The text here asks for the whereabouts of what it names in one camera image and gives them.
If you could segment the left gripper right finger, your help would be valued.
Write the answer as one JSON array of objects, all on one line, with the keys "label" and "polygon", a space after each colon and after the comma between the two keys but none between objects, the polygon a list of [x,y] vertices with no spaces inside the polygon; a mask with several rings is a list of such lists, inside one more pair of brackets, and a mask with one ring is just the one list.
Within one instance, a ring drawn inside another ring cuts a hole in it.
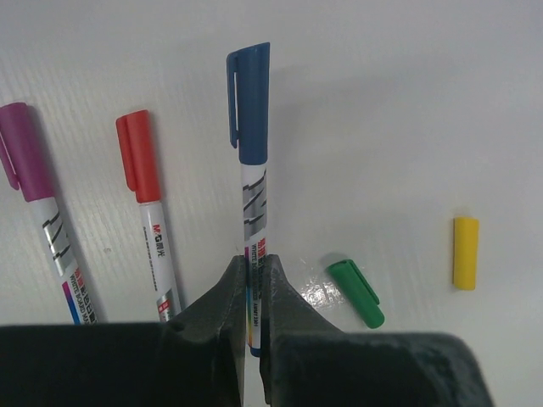
[{"label": "left gripper right finger", "polygon": [[348,333],[291,286],[281,260],[263,270],[260,375],[271,406],[490,406],[477,360],[436,332]]}]

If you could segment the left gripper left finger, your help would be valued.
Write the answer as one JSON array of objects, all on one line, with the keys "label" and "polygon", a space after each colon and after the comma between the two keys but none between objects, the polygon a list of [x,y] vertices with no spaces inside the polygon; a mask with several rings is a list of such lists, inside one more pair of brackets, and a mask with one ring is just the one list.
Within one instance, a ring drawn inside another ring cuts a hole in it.
[{"label": "left gripper left finger", "polygon": [[5,326],[4,406],[239,406],[245,267],[168,322]]}]

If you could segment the green pen cap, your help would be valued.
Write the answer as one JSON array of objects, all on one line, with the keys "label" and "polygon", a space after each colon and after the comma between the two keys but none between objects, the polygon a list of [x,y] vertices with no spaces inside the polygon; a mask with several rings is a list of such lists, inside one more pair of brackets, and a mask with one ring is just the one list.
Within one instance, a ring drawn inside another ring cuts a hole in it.
[{"label": "green pen cap", "polygon": [[377,329],[385,322],[378,295],[352,259],[331,264],[327,273],[368,328]]}]

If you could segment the red marker pen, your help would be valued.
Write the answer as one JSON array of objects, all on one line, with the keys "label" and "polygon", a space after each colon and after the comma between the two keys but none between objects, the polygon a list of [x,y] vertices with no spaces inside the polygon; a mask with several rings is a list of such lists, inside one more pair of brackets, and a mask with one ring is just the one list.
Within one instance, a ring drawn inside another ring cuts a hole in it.
[{"label": "red marker pen", "polygon": [[148,261],[153,277],[156,308],[160,321],[172,320],[182,311],[171,257],[165,216],[160,201],[139,205]]}]

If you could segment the magenta marker pen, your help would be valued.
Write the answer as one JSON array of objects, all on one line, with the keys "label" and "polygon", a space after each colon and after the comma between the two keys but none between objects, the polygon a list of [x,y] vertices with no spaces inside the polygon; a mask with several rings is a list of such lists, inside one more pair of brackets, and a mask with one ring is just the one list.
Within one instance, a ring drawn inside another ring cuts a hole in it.
[{"label": "magenta marker pen", "polygon": [[55,198],[31,201],[30,206],[45,240],[48,262],[74,324],[97,324],[98,315]]}]

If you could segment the blue marker pen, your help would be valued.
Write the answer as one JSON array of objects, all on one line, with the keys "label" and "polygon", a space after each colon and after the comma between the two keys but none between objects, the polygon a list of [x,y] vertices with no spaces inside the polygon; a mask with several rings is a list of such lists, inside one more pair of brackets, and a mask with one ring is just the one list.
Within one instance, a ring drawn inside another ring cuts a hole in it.
[{"label": "blue marker pen", "polygon": [[250,353],[255,357],[260,357],[263,270],[267,256],[266,165],[243,164],[242,187],[247,341]]}]

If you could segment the yellow pen cap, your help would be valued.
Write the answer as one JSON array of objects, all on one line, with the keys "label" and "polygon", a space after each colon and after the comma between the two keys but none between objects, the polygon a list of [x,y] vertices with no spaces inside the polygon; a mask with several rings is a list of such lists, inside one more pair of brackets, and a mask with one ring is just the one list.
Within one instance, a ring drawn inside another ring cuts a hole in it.
[{"label": "yellow pen cap", "polygon": [[479,221],[456,217],[453,226],[453,285],[458,290],[473,291],[477,281]]}]

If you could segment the magenta pen cap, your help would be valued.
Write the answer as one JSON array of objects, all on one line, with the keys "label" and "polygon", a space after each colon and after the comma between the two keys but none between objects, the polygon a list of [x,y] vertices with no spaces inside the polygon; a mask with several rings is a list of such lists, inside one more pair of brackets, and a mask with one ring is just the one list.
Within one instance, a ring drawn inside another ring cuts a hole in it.
[{"label": "magenta pen cap", "polygon": [[1,163],[14,190],[26,202],[54,197],[46,156],[26,103],[1,107]]}]

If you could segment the red pen cap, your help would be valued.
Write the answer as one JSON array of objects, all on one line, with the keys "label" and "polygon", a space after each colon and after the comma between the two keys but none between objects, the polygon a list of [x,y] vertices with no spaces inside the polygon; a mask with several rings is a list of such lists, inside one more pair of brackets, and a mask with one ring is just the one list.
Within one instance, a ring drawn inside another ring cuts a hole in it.
[{"label": "red pen cap", "polygon": [[157,169],[150,114],[139,110],[115,121],[120,155],[128,188],[139,204],[160,201],[160,181]]}]

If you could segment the blue pen cap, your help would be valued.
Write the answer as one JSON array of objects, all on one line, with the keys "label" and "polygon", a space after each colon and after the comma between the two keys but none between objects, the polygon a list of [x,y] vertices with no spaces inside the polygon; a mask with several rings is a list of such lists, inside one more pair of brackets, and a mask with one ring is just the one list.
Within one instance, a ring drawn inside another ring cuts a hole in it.
[{"label": "blue pen cap", "polygon": [[241,164],[267,161],[271,44],[263,42],[227,55],[230,143]]}]

